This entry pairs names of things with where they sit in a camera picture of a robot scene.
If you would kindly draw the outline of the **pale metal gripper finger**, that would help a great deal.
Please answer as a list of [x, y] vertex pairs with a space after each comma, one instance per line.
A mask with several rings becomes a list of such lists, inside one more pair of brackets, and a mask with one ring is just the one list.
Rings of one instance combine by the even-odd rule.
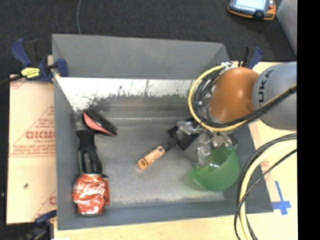
[[197, 147], [196, 149], [196, 165], [197, 166], [202, 166], [204, 161], [204, 156], [203, 156], [203, 148], [202, 147]]
[[202, 160], [203, 160], [203, 163], [204, 163], [205, 160], [206, 160], [206, 157], [209, 156], [210, 153], [211, 153], [211, 146], [209, 144], [204, 145], [202, 153], [203, 153], [203, 155], [202, 155], [203, 159]]

